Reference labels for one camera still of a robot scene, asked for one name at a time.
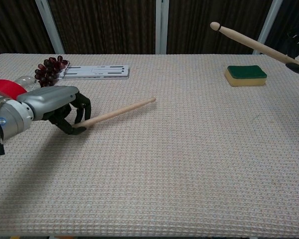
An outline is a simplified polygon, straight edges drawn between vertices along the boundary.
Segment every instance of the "dark red grapes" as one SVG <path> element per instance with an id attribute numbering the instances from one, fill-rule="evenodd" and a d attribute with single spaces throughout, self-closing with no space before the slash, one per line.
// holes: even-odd
<path id="1" fill-rule="evenodd" d="M 38 65 L 38 69 L 35 72 L 35 78 L 39 80 L 41 87 L 53 86 L 56 83 L 58 74 L 62 69 L 66 68 L 69 61 L 63 60 L 62 56 L 49 57 L 45 59 L 43 64 Z"/>

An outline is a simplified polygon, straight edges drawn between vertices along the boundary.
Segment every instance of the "drumstick tip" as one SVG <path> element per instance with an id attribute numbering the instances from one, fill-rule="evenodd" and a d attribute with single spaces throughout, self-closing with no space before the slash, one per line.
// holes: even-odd
<path id="1" fill-rule="evenodd" d="M 213 29 L 214 31 L 219 31 L 219 29 L 221 28 L 221 25 L 215 21 L 213 21 L 210 24 L 211 29 Z"/>

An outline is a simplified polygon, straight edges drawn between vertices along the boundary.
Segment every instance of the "textured tablecloth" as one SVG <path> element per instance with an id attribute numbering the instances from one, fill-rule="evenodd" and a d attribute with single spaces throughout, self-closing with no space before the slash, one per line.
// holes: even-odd
<path id="1" fill-rule="evenodd" d="M 0 78 L 48 55 L 0 55 Z M 128 80 L 62 80 L 92 116 L 156 96 L 79 136 L 36 121 L 0 156 L 0 235 L 299 237 L 299 74 L 267 56 L 66 55 Z M 231 87 L 228 65 L 263 87 Z M 68 120 L 73 122 L 75 111 Z"/>

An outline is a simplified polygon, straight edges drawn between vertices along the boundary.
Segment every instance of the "sponge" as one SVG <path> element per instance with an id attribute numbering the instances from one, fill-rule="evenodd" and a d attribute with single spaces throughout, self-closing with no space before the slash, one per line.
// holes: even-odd
<path id="1" fill-rule="evenodd" d="M 231 86 L 263 86 L 267 75 L 259 66 L 228 66 L 225 77 Z"/>

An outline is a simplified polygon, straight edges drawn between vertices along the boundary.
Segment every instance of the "table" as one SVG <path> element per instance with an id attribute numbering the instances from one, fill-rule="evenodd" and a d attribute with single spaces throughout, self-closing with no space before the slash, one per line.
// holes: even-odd
<path id="1" fill-rule="evenodd" d="M 0 78 L 50 55 L 2 54 Z M 78 136 L 33 122 L 0 156 L 0 236 L 299 237 L 299 75 L 265 55 L 65 55 L 128 80 L 62 80 L 92 116 L 157 101 Z M 230 87 L 228 65 L 263 87 Z M 74 122 L 75 111 L 68 120 Z"/>

